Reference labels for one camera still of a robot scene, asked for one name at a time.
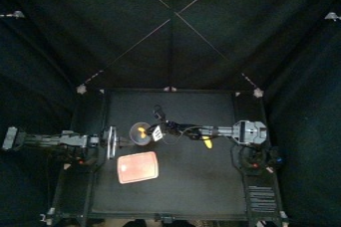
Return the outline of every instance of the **pink plate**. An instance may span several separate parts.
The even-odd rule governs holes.
[[[160,176],[157,155],[153,151],[119,157],[118,174],[121,183],[145,181]]]

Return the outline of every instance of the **black table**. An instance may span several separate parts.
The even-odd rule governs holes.
[[[178,123],[232,126],[242,119],[267,122],[263,101],[250,93],[115,90],[81,97],[73,130],[99,133],[115,125],[119,136],[130,137],[137,122],[157,123],[156,105],[164,106],[168,119]],[[213,149],[186,137],[168,136],[166,142],[173,144],[158,141],[119,149],[115,159],[90,172],[62,171],[57,218],[78,218],[85,226],[87,218],[111,217],[238,220],[249,221],[250,226],[260,219],[281,223],[276,173],[244,175],[232,164],[228,138],[217,138]],[[121,184],[118,157],[146,151],[157,153],[160,177]]]

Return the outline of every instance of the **yellow object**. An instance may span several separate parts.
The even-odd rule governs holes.
[[[146,138],[148,135],[146,135],[146,129],[143,127],[139,127],[138,128],[139,132],[142,133],[142,138]]]
[[[204,142],[205,142],[205,145],[209,149],[212,149],[212,141],[209,139],[209,136],[202,136],[202,139],[204,139]]]

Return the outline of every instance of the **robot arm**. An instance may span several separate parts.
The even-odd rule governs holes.
[[[261,121],[241,120],[234,126],[178,124],[166,120],[166,114],[161,106],[156,107],[154,115],[161,123],[150,126],[146,131],[139,127],[142,135],[146,134],[152,139],[156,138],[154,134],[160,129],[164,134],[185,135],[193,140],[206,140],[225,136],[242,146],[258,147],[267,141],[267,126]]]

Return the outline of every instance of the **black fabric enclosure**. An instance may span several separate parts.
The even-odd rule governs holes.
[[[6,16],[19,10],[26,18]],[[0,0],[0,140],[11,125],[69,129],[78,86],[260,88],[285,212],[293,224],[340,226],[341,19],[329,12],[341,15],[340,0]],[[39,226],[59,167],[45,153],[2,152],[2,226]]]

